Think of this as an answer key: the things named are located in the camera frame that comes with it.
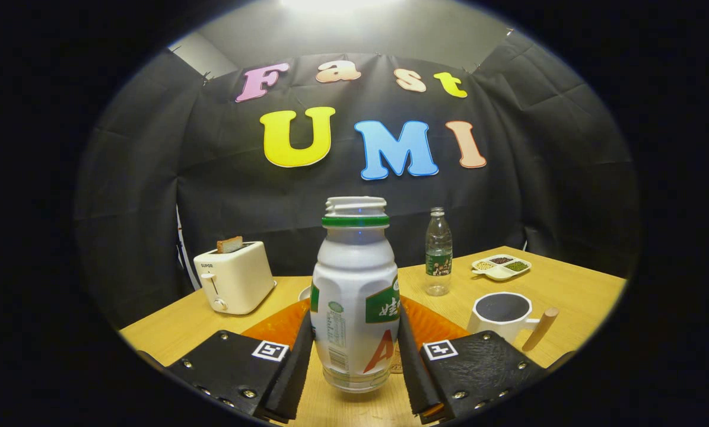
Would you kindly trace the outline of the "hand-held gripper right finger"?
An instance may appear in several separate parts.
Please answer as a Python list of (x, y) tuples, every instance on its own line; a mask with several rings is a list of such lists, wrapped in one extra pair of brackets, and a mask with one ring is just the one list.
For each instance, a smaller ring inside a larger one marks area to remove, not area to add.
[(398, 345), (409, 405), (422, 424), (484, 413), (548, 373), (498, 333), (468, 333), (408, 297), (400, 299)]

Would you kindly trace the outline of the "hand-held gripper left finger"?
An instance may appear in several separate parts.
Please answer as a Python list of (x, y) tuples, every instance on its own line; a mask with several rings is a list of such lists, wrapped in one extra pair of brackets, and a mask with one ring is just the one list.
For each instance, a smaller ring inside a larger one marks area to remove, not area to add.
[(167, 372), (246, 416), (287, 423), (297, 417), (313, 338), (303, 299), (243, 333), (214, 332)]

